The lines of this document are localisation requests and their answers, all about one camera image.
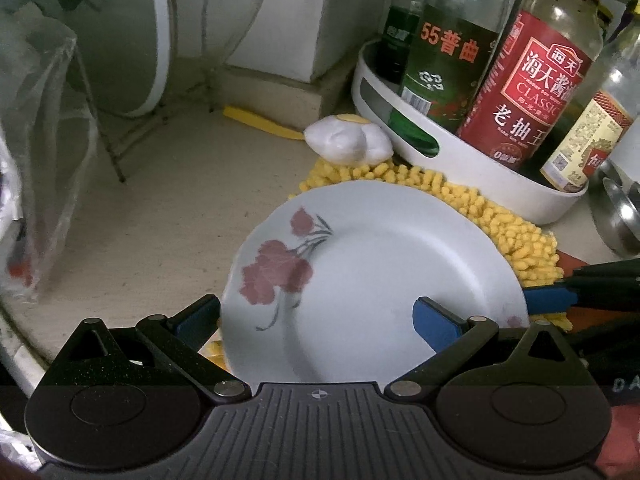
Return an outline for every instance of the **plastic bag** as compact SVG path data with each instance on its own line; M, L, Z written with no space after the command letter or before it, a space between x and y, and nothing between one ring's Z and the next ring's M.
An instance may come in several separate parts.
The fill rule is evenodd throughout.
M0 121L22 180L23 214L0 242L0 285L36 300L64 244L98 129L85 95L67 83L78 63L73 31L35 4L0 14L0 27Z
M35 472L42 467L42 462L33 450L31 439L17 431L0 428L0 452L11 462L29 471Z
M7 148L4 128L0 123L0 240L11 231L14 221L21 217L20 174ZM5 261L6 257L0 259L0 262Z

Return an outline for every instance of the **yellow chenille mat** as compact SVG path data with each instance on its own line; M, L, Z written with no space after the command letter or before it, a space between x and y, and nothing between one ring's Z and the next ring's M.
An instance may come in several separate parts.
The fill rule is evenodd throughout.
M466 216L487 234L516 273L521 286L550 285L564 276L556 266L560 256L556 252L558 241L553 234L543 234L540 227L527 222L508 209L485 199L475 187L447 182L442 173L425 170L388 160L375 167L349 168L336 166L319 158L300 191L330 186L350 180L381 180L398 186L409 186L433 195ZM530 316L530 320L545 318L562 330L570 331L571 322L565 314ZM203 354L220 367L225 367L221 341L203 348Z

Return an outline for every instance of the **screw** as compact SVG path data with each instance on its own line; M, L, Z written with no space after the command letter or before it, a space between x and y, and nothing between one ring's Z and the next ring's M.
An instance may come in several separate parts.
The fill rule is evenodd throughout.
M240 381L222 381L213 387L214 393L220 397L238 397L244 394L244 384Z
M398 397L413 397L419 395L422 387L413 381L396 381L389 386L391 393Z

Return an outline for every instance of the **red bottle label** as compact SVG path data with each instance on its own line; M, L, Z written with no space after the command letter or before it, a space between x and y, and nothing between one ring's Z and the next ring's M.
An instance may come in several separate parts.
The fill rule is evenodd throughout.
M598 150L597 148L592 149L589 155L587 155L587 163L584 165L584 168L582 168L582 172L590 178L608 156L609 153L604 150Z
M520 11L458 135L515 170L544 140L590 65L562 34Z

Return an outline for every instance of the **green glass bottle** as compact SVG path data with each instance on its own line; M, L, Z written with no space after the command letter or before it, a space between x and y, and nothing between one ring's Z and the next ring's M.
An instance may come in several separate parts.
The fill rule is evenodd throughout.
M435 123L455 132L486 71L509 0L426 0L398 94ZM389 127L419 152L437 142L400 112Z
M376 72L380 77L400 83L424 4L425 0L391 0L376 54Z

